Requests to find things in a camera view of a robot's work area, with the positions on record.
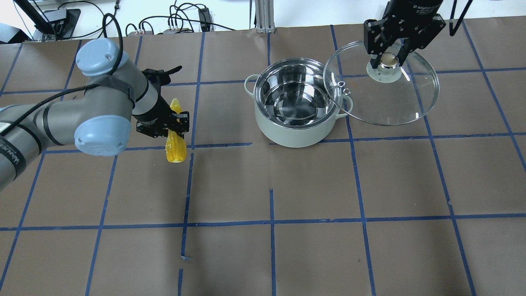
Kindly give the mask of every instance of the yellow corn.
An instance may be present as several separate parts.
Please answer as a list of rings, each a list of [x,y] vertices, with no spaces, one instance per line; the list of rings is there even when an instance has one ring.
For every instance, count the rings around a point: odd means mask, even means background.
[[[183,108],[179,104],[178,99],[173,99],[170,108],[181,113]],[[166,159],[169,162],[178,163],[186,159],[186,143],[185,139],[180,137],[176,132],[168,130],[168,138],[166,138]]]

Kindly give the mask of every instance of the cooking pot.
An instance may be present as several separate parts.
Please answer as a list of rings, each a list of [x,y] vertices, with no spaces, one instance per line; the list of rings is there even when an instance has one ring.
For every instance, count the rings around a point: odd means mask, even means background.
[[[331,98],[323,85],[325,66],[309,58],[288,58],[245,80],[245,91],[254,100],[256,122],[275,143],[291,148],[306,147],[323,140],[337,119],[352,110],[352,100],[343,95]],[[256,79],[253,92],[247,83]],[[338,114],[342,97],[347,112]]]

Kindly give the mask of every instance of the white background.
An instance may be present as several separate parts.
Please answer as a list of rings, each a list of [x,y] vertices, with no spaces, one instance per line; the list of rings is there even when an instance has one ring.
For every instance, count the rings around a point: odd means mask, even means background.
[[[179,0],[182,4],[188,0]],[[381,16],[388,0],[275,0],[274,15],[276,27],[294,26],[320,26],[338,24],[360,24],[366,19]],[[113,12],[115,0],[93,0],[101,9]],[[467,0],[458,0],[456,17],[464,8]],[[18,27],[27,32],[22,20],[16,13],[12,0],[0,0],[0,22],[14,27]],[[55,9],[59,4],[44,4],[38,2],[42,10]],[[174,2],[172,0],[121,0],[120,10],[117,11],[117,19],[124,33],[124,28],[128,23],[138,22],[152,15],[168,15],[168,8]],[[203,3],[210,8],[213,14],[213,21],[233,29],[248,29],[249,24],[254,22],[254,17],[249,18],[249,0],[199,0],[192,3]],[[453,0],[444,0],[439,13],[444,19],[449,19]],[[76,3],[65,5],[67,8],[80,8],[82,13],[75,29],[75,36],[84,35],[95,29],[100,28],[102,14],[92,5],[86,3]],[[34,24],[19,9],[27,27],[33,33]],[[196,9],[186,11],[190,19],[197,19]],[[494,16],[516,16],[526,15],[526,0],[474,0],[466,15],[466,18],[494,17]],[[162,32],[166,29],[165,18],[151,19],[149,22],[154,26],[154,33]],[[199,24],[195,23],[194,28],[198,31]],[[110,36],[116,36],[113,26],[108,29]]]

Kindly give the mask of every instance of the gray robot arm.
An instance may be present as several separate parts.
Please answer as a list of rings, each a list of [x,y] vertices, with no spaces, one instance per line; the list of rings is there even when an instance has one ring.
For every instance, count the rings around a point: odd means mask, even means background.
[[[118,46],[102,38],[88,42],[77,54],[76,64],[90,78],[80,100],[51,102],[38,108],[8,133],[0,136],[0,191],[46,148],[75,144],[91,155],[112,156],[124,151],[131,129],[130,118],[138,120],[137,131],[152,137],[167,130],[183,135],[188,131],[188,112],[177,114],[160,96],[160,86],[169,83],[172,72],[141,72],[126,53],[112,76]],[[34,105],[0,108],[0,132]]]

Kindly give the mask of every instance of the transparent lid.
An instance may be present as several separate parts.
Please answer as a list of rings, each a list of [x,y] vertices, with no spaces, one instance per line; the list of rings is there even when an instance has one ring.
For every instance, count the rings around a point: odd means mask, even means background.
[[[363,41],[337,50],[323,72],[327,93],[336,102],[348,95],[353,102],[349,115],[376,125],[400,125],[426,115],[435,105],[439,83],[431,65],[419,54],[410,53],[403,66],[395,43],[381,57],[377,69]]]

